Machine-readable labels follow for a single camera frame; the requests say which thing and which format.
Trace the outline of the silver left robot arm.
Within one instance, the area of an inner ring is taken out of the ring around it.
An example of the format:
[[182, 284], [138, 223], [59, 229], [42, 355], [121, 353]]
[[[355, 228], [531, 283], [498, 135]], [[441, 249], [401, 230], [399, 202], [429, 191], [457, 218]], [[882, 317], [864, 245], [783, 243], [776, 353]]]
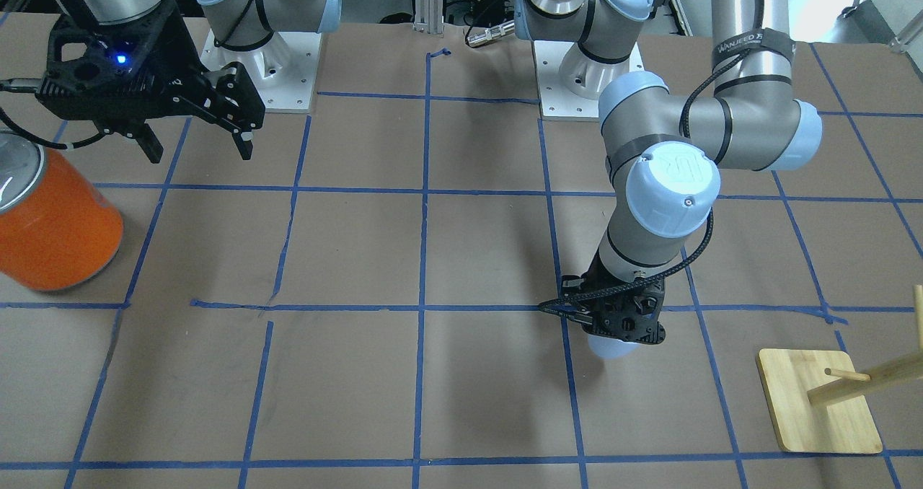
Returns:
[[816, 108], [794, 98], [795, 45], [780, 0], [712, 0], [712, 97], [671, 94], [630, 58], [653, 0], [514, 0], [518, 38], [567, 45], [570, 90], [597, 109], [617, 194], [589, 269], [564, 276], [539, 311], [579, 322], [593, 341], [659, 344], [665, 282], [711, 239], [721, 168], [795, 169], [821, 142]]

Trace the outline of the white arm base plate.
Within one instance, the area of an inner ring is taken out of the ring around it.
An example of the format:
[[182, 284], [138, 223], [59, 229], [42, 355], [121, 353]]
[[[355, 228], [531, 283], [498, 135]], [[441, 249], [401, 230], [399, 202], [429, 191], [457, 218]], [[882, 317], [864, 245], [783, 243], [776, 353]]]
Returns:
[[590, 122], [598, 120], [598, 98], [613, 79], [644, 65], [639, 46], [620, 63], [594, 61], [577, 43], [534, 41], [535, 77], [543, 120]]
[[268, 113], [307, 114], [316, 91], [324, 35], [277, 32], [262, 48], [235, 52], [218, 48], [208, 33], [200, 59], [211, 71], [238, 61], [245, 65]]

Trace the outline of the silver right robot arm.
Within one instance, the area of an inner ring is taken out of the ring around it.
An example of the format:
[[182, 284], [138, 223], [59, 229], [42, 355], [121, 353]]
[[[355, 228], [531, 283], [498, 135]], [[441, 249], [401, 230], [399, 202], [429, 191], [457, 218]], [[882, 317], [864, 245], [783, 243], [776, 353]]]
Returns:
[[267, 101], [258, 88], [291, 74], [283, 33], [334, 32], [342, 0], [195, 0], [221, 56], [209, 69], [176, 0], [56, 0], [36, 100], [62, 120], [89, 121], [99, 137], [118, 133], [152, 163], [161, 143], [149, 120], [191, 115], [233, 137], [252, 156]]

